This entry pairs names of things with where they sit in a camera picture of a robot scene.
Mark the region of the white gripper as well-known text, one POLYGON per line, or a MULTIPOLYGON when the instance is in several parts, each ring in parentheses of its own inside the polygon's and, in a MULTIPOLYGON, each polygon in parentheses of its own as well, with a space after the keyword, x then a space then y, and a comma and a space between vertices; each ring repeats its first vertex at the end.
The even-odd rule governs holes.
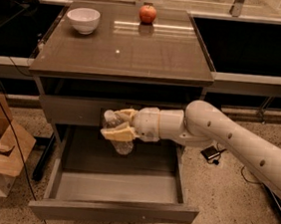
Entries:
POLYGON ((160 110, 158 108, 144 108, 136 111, 132 108, 115 111, 123 121, 116 127, 101 129, 101 134, 105 139, 119 142, 133 141, 138 137, 142 141, 159 141, 159 118, 160 110))

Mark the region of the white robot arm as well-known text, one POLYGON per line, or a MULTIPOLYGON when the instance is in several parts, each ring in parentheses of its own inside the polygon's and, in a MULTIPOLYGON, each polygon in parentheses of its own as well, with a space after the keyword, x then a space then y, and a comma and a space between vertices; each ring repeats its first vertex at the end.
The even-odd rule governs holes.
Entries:
POLYGON ((123 122, 104 128, 104 138, 119 142, 167 139, 186 146, 217 141, 281 199, 281 148, 238 125, 208 102, 193 101, 183 111, 144 108, 116 114, 123 122))

